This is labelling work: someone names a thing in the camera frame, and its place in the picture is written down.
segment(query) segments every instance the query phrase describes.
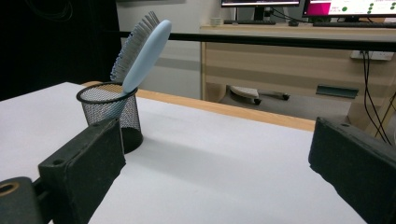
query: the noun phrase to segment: black mesh pencil cup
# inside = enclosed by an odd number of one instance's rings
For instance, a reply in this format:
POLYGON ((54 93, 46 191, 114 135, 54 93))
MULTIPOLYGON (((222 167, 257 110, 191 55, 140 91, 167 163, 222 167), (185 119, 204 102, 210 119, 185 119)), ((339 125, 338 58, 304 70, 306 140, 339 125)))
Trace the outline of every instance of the black mesh pencil cup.
POLYGON ((143 142, 135 94, 137 88, 121 96, 122 83, 106 82, 79 91, 77 99, 82 104, 88 125, 103 119, 120 119, 124 154, 138 148, 143 142))

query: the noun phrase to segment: computer screen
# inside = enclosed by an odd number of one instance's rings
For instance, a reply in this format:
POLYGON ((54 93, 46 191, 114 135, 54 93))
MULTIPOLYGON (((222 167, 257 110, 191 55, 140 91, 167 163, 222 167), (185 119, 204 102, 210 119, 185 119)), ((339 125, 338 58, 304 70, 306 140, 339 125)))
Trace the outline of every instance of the computer screen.
POLYGON ((305 0, 303 17, 396 17, 396 0, 305 0))
POLYGON ((290 7, 299 6, 300 0, 221 0, 222 7, 290 7))

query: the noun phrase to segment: white table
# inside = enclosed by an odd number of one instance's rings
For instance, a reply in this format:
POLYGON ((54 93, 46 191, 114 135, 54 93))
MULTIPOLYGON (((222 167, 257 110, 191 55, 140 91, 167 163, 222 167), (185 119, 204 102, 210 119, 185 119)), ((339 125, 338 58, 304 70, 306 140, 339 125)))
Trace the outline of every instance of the white table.
MULTIPOLYGON (((0 179, 37 165, 87 127, 64 83, 0 102, 0 179)), ((312 133, 137 98, 144 142, 90 223, 364 223, 312 171, 312 133)))

